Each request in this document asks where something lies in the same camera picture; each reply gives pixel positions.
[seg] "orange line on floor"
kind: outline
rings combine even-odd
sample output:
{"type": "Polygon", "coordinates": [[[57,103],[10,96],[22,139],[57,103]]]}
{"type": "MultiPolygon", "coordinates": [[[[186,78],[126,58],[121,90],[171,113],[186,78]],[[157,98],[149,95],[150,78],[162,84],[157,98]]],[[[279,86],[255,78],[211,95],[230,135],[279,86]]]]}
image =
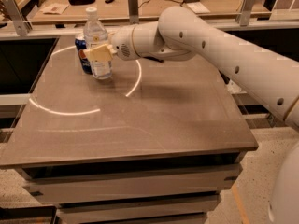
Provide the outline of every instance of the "orange line on floor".
{"type": "Polygon", "coordinates": [[[239,191],[238,191],[235,183],[232,186],[232,193],[233,193],[234,198],[235,198],[237,209],[239,210],[239,213],[241,215],[242,223],[243,224],[250,224],[249,218],[248,218],[248,216],[246,214],[246,210],[244,208],[243,202],[241,200],[239,191]]]}

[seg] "pepsi can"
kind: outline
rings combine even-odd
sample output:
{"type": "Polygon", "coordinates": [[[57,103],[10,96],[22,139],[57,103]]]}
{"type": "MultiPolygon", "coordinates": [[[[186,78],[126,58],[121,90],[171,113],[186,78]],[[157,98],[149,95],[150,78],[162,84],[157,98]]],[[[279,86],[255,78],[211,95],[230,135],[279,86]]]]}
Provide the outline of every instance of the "pepsi can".
{"type": "Polygon", "coordinates": [[[83,50],[86,49],[86,42],[84,40],[84,35],[83,34],[76,35],[75,45],[77,47],[78,57],[80,58],[81,66],[82,66],[83,71],[86,74],[92,74],[91,64],[87,60],[87,58],[86,58],[86,56],[83,52],[83,50]]]}

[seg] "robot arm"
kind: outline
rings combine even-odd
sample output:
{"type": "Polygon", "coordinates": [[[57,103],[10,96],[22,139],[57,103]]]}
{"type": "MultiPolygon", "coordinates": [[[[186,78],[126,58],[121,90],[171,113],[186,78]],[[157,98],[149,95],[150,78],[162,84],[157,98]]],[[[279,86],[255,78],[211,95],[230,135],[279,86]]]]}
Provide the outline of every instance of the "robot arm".
{"type": "Polygon", "coordinates": [[[183,61],[199,54],[299,131],[299,63],[213,28],[187,8],[170,7],[157,22],[122,27],[112,45],[124,60],[183,61]]]}

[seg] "metal post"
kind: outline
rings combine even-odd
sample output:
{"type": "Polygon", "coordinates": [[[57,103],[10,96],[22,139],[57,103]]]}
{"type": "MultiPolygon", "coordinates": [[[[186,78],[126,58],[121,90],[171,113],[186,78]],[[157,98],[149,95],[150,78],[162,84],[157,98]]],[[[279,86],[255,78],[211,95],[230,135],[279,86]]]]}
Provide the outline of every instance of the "metal post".
{"type": "Polygon", "coordinates": [[[128,0],[130,24],[139,23],[138,0],[128,0]]]}
{"type": "Polygon", "coordinates": [[[15,0],[2,0],[18,35],[27,35],[32,27],[21,14],[15,0]]]}
{"type": "Polygon", "coordinates": [[[255,0],[243,0],[240,15],[238,15],[235,19],[235,21],[238,22],[240,26],[247,26],[249,24],[254,2],[255,0]]]}

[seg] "blue can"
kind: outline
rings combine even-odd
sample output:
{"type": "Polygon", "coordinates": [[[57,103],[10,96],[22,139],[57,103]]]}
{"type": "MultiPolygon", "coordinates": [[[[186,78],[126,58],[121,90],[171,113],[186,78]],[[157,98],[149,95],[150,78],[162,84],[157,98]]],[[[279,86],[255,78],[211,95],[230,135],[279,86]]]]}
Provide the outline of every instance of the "blue can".
{"type": "Polygon", "coordinates": [[[86,49],[86,42],[84,40],[84,35],[83,34],[76,35],[75,45],[77,47],[78,57],[80,58],[81,66],[82,66],[83,71],[86,74],[92,74],[91,64],[87,60],[87,58],[86,58],[86,56],[83,52],[83,50],[86,49]]]}

